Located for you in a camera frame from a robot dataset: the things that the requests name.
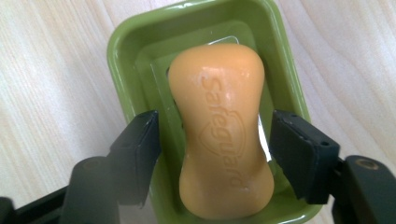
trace screw hole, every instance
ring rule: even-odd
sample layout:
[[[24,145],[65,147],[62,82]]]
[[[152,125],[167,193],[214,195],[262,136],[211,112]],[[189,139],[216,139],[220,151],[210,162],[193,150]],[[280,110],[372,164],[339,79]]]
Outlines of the screw hole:
[[[373,161],[367,161],[365,159],[358,159],[355,161],[361,167],[364,167],[368,170],[378,170],[379,166]]]
[[[324,146],[324,147],[328,147],[328,146],[330,145],[330,143],[328,143],[328,142],[326,142],[326,141],[322,141],[320,144],[321,144],[322,146]]]

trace soap bar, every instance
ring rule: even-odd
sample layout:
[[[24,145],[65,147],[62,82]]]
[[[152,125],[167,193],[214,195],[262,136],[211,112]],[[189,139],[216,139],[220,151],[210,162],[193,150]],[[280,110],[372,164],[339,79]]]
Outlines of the soap bar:
[[[205,219],[261,211],[274,190],[258,133],[261,58],[243,45],[204,45],[181,52],[168,76],[186,133],[179,179],[186,208]]]

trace green soap dish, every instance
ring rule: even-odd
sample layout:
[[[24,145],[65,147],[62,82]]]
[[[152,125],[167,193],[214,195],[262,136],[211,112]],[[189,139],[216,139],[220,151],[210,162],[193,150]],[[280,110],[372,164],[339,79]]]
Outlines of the green soap dish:
[[[260,113],[267,139],[272,111],[288,110],[309,119],[283,23],[271,0],[186,1],[134,16],[111,36],[108,65],[129,122],[156,109],[163,153],[151,180],[150,197],[159,223],[303,223],[319,205],[297,200],[275,162],[276,191],[260,213],[236,220],[209,221],[191,214],[178,195],[185,135],[166,71],[184,49],[213,43],[246,45],[260,55],[265,84]]]

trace table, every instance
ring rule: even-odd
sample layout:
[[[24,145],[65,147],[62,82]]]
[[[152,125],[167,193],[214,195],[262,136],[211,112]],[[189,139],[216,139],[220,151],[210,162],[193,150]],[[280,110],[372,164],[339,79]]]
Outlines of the table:
[[[21,207],[67,185],[78,161],[107,154],[126,126],[107,41],[127,18],[176,2],[0,2],[0,195]],[[275,2],[312,123],[342,158],[395,174],[396,2]],[[330,210],[310,223],[332,223]]]

